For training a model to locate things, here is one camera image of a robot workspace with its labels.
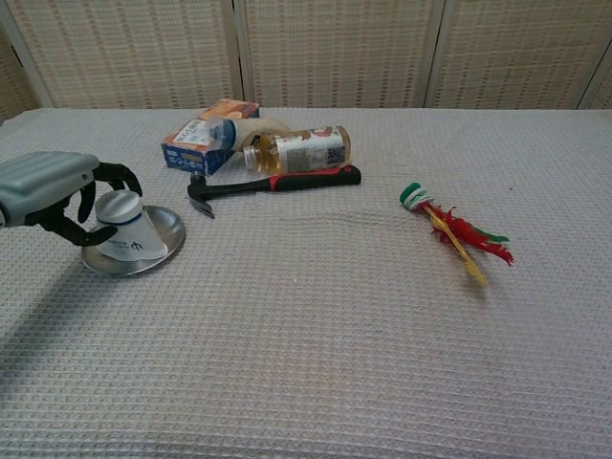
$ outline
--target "woven panel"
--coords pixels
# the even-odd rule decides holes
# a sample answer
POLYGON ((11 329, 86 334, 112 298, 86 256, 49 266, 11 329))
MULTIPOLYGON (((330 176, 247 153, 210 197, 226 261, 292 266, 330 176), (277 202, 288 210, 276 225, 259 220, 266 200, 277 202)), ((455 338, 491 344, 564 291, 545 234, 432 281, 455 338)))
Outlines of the woven panel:
MULTIPOLYGON (((132 278, 0 230, 0 456, 612 457, 612 112, 265 109, 341 120, 362 183, 217 199, 215 220, 159 146, 196 113, 43 109, 0 129, 0 162, 127 164, 187 230, 132 278), (400 205, 413 180, 510 236, 515 265, 475 255, 491 285, 474 285, 400 205)), ((210 184, 261 178, 240 160, 210 184)))
POLYGON ((576 108, 611 20, 609 0, 458 0, 432 106, 576 108))
POLYGON ((268 106, 414 106, 434 3, 247 1, 255 98, 268 106))
POLYGON ((9 0, 55 106, 201 107, 232 97, 221 0, 9 0))
POLYGON ((9 40, 0 31, 0 124, 38 106, 9 40))
POLYGON ((588 103, 588 108, 612 108, 612 58, 606 59, 603 79, 588 103))

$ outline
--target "rubber grip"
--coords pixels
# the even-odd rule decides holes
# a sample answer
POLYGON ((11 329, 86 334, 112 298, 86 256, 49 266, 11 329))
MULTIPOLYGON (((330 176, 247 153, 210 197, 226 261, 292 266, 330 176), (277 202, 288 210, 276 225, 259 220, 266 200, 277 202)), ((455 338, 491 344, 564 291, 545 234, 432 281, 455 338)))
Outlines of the rubber grip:
POLYGON ((358 185, 361 172, 353 165, 333 169, 275 175, 270 179, 270 191, 294 191, 321 186, 358 185))

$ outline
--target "hammer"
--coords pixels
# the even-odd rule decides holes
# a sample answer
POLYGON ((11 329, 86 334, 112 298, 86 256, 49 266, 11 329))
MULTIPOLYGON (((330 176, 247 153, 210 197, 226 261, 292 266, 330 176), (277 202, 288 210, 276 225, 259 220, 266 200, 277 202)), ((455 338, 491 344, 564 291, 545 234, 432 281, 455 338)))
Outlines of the hammer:
POLYGON ((358 185, 359 183, 361 183, 361 172, 353 165, 315 170, 313 172, 289 172, 273 175, 267 179, 233 185, 210 186, 207 185, 204 175, 192 174, 191 184, 187 187, 187 194, 191 204, 196 209, 208 217, 214 218, 212 207, 207 201, 222 196, 254 193, 256 191, 295 191, 322 186, 358 185))

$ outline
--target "robotic arm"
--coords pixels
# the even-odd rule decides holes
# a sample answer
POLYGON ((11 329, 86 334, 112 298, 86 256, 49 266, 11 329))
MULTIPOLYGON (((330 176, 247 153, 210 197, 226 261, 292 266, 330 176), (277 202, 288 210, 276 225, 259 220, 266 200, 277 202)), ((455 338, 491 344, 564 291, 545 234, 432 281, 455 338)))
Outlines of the robotic arm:
POLYGON ((96 246, 117 229, 87 232, 64 215, 70 198, 80 192, 77 219, 85 222, 96 200, 96 181, 113 189, 125 185, 142 196, 134 173, 122 164, 101 163, 94 155, 39 151, 0 164, 0 229, 40 225, 77 246, 96 246))

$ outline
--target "jar label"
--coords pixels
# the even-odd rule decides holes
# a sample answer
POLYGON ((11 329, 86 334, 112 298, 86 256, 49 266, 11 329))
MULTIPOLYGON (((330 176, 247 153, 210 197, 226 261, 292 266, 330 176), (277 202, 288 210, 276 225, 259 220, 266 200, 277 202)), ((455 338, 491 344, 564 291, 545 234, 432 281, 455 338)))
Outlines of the jar label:
POLYGON ((336 167, 346 161, 346 147, 336 127, 299 131, 293 137, 274 136, 283 170, 301 172, 336 167))

